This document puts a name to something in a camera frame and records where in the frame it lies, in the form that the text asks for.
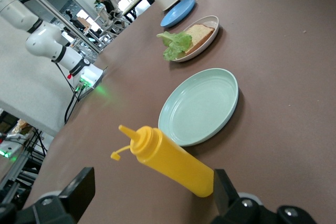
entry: plate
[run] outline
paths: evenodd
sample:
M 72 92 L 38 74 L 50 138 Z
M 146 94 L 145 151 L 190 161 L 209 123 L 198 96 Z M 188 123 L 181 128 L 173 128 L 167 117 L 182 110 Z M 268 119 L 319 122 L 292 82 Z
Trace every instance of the plate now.
M 201 18 L 198 21 L 192 23 L 191 25 L 189 25 L 184 30 L 186 31 L 190 27 L 192 27 L 193 25 L 196 25 L 196 24 L 203 24 L 203 25 L 208 26 L 208 27 L 213 27 L 215 30 L 211 34 L 209 39 L 207 41 L 205 41 L 204 44 L 201 45 L 197 50 L 195 50 L 194 52 L 192 52 L 191 54 L 189 54 L 185 57 L 182 57 L 180 59 L 175 59 L 175 60 L 172 60 L 172 61 L 183 62 L 183 61 L 190 60 L 190 59 L 196 57 L 201 52 L 203 52 L 212 43 L 212 41 L 214 41 L 214 39 L 216 38 L 216 35 L 218 34 L 218 30 L 219 30 L 219 19 L 218 19 L 218 17 L 216 17 L 216 16 L 206 16 L 206 17 Z
M 159 129 L 179 146 L 199 144 L 215 135 L 232 116 L 238 83 L 221 68 L 203 70 L 182 82 L 165 102 Z
M 161 21 L 162 27 L 171 27 L 183 20 L 194 8 L 195 0 L 182 0 Z

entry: mustard bottle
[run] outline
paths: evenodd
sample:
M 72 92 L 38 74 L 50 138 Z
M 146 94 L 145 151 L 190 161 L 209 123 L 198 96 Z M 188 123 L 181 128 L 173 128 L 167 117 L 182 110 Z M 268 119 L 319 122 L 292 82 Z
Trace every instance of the mustard bottle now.
M 112 159 L 119 160 L 118 153 L 131 149 L 138 161 L 180 183 L 195 195 L 207 197 L 214 187 L 214 171 L 178 146 L 161 130 L 144 126 L 137 131 L 123 125 L 119 130 L 131 138 L 131 144 L 113 152 Z

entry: bolt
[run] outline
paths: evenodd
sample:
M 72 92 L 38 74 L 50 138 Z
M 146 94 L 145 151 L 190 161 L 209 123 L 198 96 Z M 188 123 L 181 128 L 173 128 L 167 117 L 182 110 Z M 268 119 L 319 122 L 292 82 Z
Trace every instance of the bolt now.
M 294 208 L 286 208 L 285 209 L 285 213 L 288 216 L 293 216 L 293 217 L 297 217 L 298 216 L 298 212 Z
M 252 203 L 252 201 L 250 199 L 243 199 L 243 201 L 241 203 L 244 205 L 244 207 L 251 207 L 251 206 L 253 206 L 253 203 Z
M 46 198 L 46 199 L 44 199 L 44 200 L 41 202 L 41 204 L 42 204 L 43 206 L 46 206 L 46 205 L 50 204 L 52 201 L 53 201 L 52 198 Z

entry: light green oval plate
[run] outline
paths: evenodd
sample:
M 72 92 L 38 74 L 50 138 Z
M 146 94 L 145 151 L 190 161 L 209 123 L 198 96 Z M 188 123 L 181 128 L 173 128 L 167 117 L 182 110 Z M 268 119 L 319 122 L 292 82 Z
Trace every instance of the light green oval plate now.
M 221 68 L 203 70 L 168 97 L 159 129 L 179 146 L 199 144 L 224 127 L 237 101 L 238 83 L 232 73 Z

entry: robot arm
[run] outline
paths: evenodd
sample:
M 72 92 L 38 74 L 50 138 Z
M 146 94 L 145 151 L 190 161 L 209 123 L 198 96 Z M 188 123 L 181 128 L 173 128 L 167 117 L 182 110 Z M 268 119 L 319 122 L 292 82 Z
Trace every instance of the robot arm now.
M 19 0 L 0 0 L 0 16 L 17 29 L 31 35 L 26 40 L 26 49 L 35 56 L 44 56 L 69 70 L 74 85 L 86 84 L 83 94 L 93 89 L 102 79 L 103 71 L 83 59 L 74 49 L 62 46 L 61 30 L 33 14 Z

